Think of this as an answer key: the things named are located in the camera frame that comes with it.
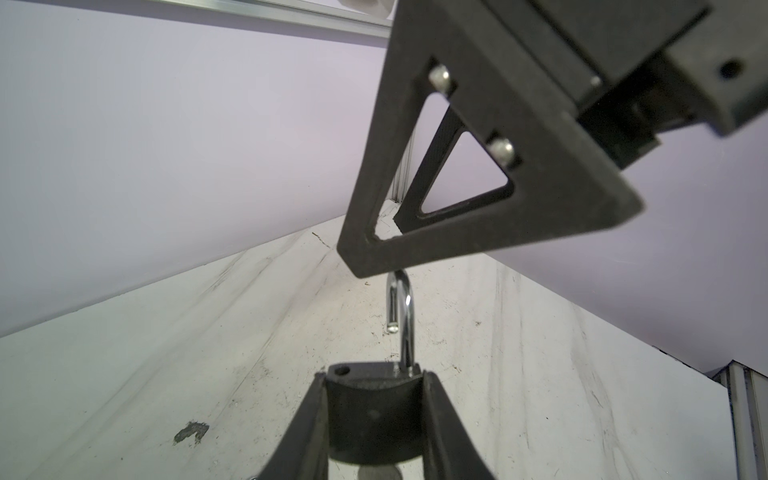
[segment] black padlock body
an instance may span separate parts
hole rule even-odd
[[[395,362],[339,363],[326,374],[329,457],[387,465],[422,454],[422,372]]]

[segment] screw hole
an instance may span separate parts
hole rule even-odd
[[[725,80],[736,78],[744,71],[744,63],[733,58],[720,66],[720,76]]]

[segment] screw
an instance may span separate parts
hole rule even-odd
[[[504,137],[496,137],[487,145],[488,153],[496,162],[504,168],[509,168],[515,159],[515,148]]]
[[[429,71],[429,83],[435,87],[435,90],[446,97],[453,91],[451,74],[448,72],[448,68],[443,64],[440,64]]]

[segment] black plastic part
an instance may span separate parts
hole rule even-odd
[[[329,456],[358,465],[388,465],[422,454],[422,375],[395,362],[328,368]]]
[[[328,479],[328,399],[326,376],[316,373],[299,409],[259,480]]]
[[[768,2],[710,0],[712,12],[651,62],[720,135],[768,108]]]
[[[429,194],[429,189],[435,183],[459,136],[465,131],[462,120],[451,108],[448,108],[395,215],[395,223],[401,232],[410,232],[475,208],[493,204],[497,200],[511,196],[514,192],[514,184],[507,178],[507,184],[502,187],[428,214],[423,212],[422,204]]]
[[[451,108],[481,143],[508,138],[523,158],[515,192],[380,240],[374,227],[437,63]],[[619,170],[575,120],[574,102],[481,0],[401,2],[360,173],[338,242],[358,277],[433,260],[614,227],[642,209]]]
[[[424,479],[492,480],[494,477],[472,446],[440,379],[424,374]]]
[[[627,77],[707,12],[704,0],[531,2],[608,84]]]
[[[597,97],[595,71],[528,0],[483,0],[576,104]]]
[[[578,119],[622,170],[659,144],[654,124],[658,105],[640,103],[648,92],[654,91],[654,82],[655,79],[644,71],[636,72]]]
[[[325,414],[327,398],[328,415]],[[318,373],[259,480],[326,480],[328,456],[388,465],[422,455],[426,480],[493,480],[435,373],[340,363]]]

